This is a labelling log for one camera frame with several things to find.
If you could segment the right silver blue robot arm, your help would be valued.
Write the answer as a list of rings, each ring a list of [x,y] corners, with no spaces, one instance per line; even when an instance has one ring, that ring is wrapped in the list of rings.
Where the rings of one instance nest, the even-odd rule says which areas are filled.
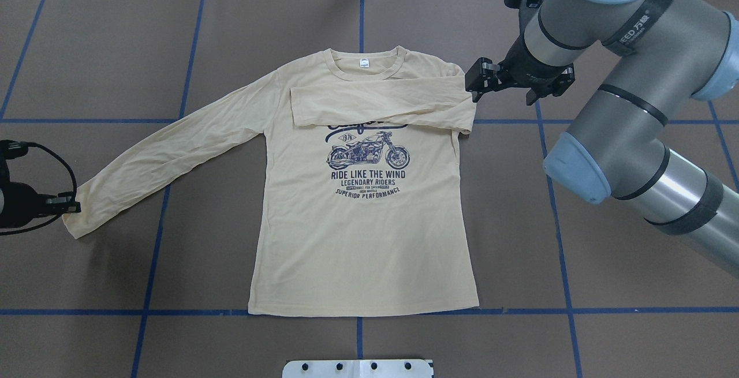
[[[546,175],[586,202],[630,205],[658,231],[737,276],[737,192],[658,135],[689,101],[737,83],[737,20],[703,0],[505,0],[520,33],[502,62],[480,58],[465,89],[562,96],[575,60],[599,42],[620,57],[544,158]]]

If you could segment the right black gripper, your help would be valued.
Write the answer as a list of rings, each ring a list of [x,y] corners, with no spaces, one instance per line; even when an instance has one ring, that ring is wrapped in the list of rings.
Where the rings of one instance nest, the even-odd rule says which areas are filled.
[[[478,102],[488,92],[528,88],[528,106],[541,98],[562,96],[575,81],[576,48],[543,32],[520,35],[500,63],[481,57],[465,73],[465,90]]]

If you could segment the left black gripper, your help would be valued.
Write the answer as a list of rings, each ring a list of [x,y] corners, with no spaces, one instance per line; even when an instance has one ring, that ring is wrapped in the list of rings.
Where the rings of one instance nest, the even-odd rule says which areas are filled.
[[[37,218],[50,215],[50,219],[35,226],[28,223]],[[74,193],[59,193],[57,196],[38,194],[31,186],[18,182],[2,184],[3,229],[40,229],[58,220],[58,215],[77,214],[81,204]]]

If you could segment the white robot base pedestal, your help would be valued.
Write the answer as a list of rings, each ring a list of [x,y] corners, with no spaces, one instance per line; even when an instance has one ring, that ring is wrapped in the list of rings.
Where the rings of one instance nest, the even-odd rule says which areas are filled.
[[[293,360],[282,377],[434,377],[432,360]]]

